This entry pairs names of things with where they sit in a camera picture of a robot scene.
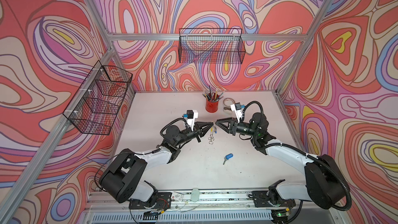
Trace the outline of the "silver metal keyring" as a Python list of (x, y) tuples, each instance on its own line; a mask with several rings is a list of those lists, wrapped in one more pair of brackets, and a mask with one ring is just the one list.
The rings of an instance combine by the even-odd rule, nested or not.
[(214, 144), (214, 140), (215, 140), (214, 135), (215, 135), (215, 134), (213, 133), (213, 129), (211, 128), (210, 131), (209, 131), (209, 138), (208, 138), (208, 143), (209, 143), (210, 145), (213, 145), (213, 144)]

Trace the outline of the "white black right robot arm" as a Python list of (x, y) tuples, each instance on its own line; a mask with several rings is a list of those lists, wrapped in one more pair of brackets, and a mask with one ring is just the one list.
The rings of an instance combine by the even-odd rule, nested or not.
[(314, 202), (322, 209), (348, 211), (352, 207), (350, 187), (335, 160), (329, 155), (316, 156), (283, 143), (268, 131), (269, 122), (260, 102), (230, 106), (235, 117), (218, 119), (215, 124), (231, 135), (246, 135), (254, 149), (295, 168), (304, 180), (280, 179), (268, 187), (265, 200), (280, 205), (284, 200)]

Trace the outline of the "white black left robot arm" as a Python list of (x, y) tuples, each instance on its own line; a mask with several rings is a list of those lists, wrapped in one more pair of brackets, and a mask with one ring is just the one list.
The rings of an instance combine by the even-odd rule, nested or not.
[(175, 123), (177, 118), (163, 127), (160, 135), (162, 143), (152, 151), (133, 152), (126, 148), (112, 158), (112, 162), (98, 179), (97, 186), (111, 195), (118, 203), (136, 200), (153, 206), (158, 198), (156, 187), (142, 180), (145, 171), (173, 162), (181, 149), (191, 140), (201, 142), (201, 138), (213, 127), (212, 122), (198, 121), (193, 127), (184, 121), (181, 130)]

